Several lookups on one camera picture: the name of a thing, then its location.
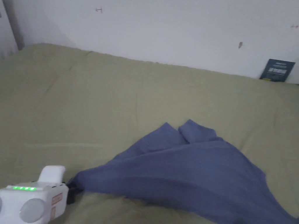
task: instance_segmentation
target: bed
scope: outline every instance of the bed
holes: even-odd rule
[[[299,86],[37,44],[0,61],[0,187],[45,165],[106,163],[164,122],[213,128],[267,175],[299,216]],[[85,193],[53,223],[211,223],[195,214]]]

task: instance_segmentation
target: green led light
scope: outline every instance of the green led light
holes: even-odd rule
[[[13,187],[15,190],[23,190],[23,191],[36,191],[36,188],[30,188],[30,187]]]

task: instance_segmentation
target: orange label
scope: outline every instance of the orange label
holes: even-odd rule
[[[52,210],[51,210],[50,220],[55,219],[55,213],[56,213],[56,207],[53,207]]]
[[[61,200],[62,200],[62,193],[60,193],[52,198],[52,205],[55,205],[56,203],[60,202]]]

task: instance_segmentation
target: dark blue card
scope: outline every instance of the dark blue card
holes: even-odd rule
[[[291,73],[295,62],[269,59],[260,79],[272,82],[284,82]]]

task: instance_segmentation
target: blue cloth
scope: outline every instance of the blue cloth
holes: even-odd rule
[[[299,223],[275,200],[258,167],[191,120],[179,131],[165,123],[69,185],[195,212],[219,224]]]

